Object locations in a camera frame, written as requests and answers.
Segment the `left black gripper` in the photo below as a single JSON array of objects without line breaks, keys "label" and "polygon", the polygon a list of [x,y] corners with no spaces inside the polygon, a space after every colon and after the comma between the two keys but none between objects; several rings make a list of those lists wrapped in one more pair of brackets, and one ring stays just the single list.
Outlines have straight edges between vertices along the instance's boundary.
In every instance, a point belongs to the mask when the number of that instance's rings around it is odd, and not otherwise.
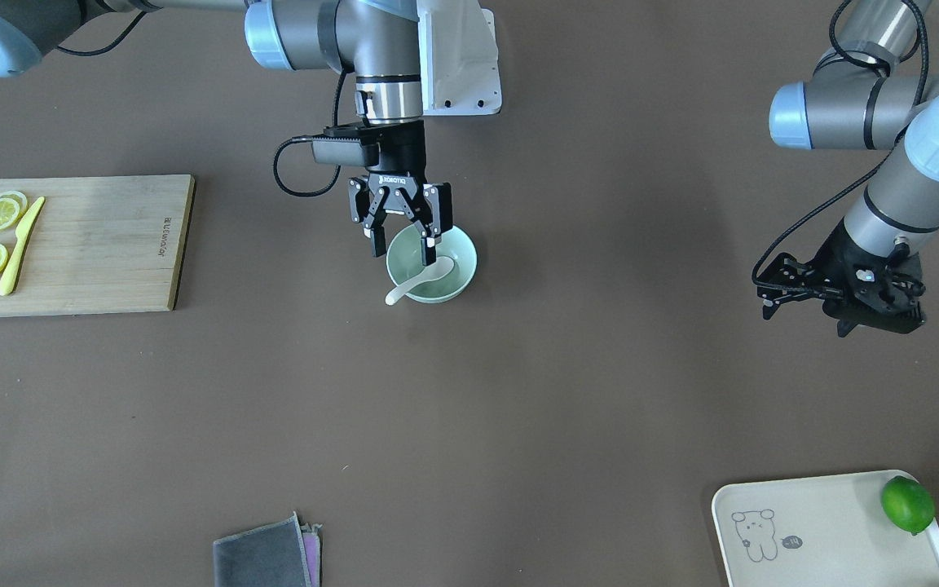
[{"label": "left black gripper", "polygon": [[858,326],[914,332],[927,322],[919,301],[927,286],[920,256],[905,256],[905,249],[894,246],[889,257],[872,255],[839,222],[811,263],[779,253],[759,272],[754,284],[761,289],[761,319],[771,320],[787,303],[824,298],[820,289],[828,285],[839,293],[821,308],[837,320],[838,337],[847,337]]}]

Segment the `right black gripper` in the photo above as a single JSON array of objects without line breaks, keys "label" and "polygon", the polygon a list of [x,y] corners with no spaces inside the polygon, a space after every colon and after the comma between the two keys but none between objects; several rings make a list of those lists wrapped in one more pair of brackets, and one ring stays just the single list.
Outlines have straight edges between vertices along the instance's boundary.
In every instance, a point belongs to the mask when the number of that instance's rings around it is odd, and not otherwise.
[{"label": "right black gripper", "polygon": [[347,164],[366,169],[350,180],[351,219],[361,223],[372,256],[386,255],[384,223],[401,215],[420,234],[421,265],[436,263],[436,242],[453,227],[453,196],[448,183],[425,177],[425,123],[358,122],[347,126]]}]

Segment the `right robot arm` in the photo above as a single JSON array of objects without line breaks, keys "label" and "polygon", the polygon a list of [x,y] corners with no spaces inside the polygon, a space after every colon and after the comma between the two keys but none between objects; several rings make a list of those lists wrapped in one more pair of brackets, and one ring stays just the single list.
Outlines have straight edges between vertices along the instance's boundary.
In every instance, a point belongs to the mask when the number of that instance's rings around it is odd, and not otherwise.
[{"label": "right robot arm", "polygon": [[0,77],[19,77],[52,52],[81,57],[66,41],[99,22],[131,14],[118,40],[149,16],[164,16],[153,31],[173,34],[154,49],[204,49],[220,57],[245,38],[265,69],[333,70],[355,77],[355,122],[316,135],[294,136],[284,148],[305,144],[317,163],[335,170],[358,167],[349,182],[350,216],[360,224],[375,257],[387,252],[384,224],[401,215],[415,230],[421,264],[439,260],[444,233],[453,226],[447,183],[425,178],[420,25],[413,1],[0,1]]}]

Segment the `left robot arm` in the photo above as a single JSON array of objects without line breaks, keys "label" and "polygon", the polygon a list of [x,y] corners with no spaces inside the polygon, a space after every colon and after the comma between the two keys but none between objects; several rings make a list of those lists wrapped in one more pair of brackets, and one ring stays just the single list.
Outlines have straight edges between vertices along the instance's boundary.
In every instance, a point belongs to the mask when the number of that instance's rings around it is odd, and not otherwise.
[{"label": "left robot arm", "polygon": [[886,157],[842,191],[857,203],[811,260],[766,250],[752,270],[761,315],[816,298],[839,337],[925,323],[920,250],[939,231],[939,77],[929,74],[927,1],[843,1],[830,48],[806,82],[778,90],[775,144],[867,149]]}]

